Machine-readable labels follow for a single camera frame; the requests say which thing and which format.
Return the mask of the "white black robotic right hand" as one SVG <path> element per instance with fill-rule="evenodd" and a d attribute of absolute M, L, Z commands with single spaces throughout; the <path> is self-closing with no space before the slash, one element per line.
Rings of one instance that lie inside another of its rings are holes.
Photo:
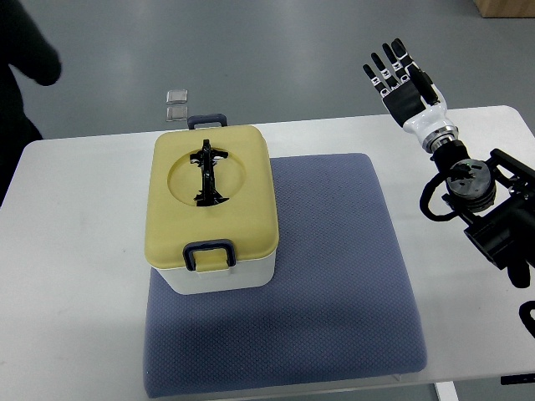
<path fill-rule="evenodd" d="M 382 49 L 386 59 L 372 53 L 373 64 L 363 70 L 394 121 L 429 154 L 457 140 L 458 128 L 447 118 L 444 96 L 401 40 L 383 43 Z"/>

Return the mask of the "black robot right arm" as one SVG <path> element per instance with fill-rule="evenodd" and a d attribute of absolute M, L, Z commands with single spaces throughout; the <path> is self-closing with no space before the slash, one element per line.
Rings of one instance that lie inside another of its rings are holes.
<path fill-rule="evenodd" d="M 431 146 L 438 173 L 425 185 L 420 211 L 431 221 L 456 217 L 466 237 L 512 285 L 527 288 L 534 267 L 534 169 L 494 149 L 469 157 L 460 140 Z"/>

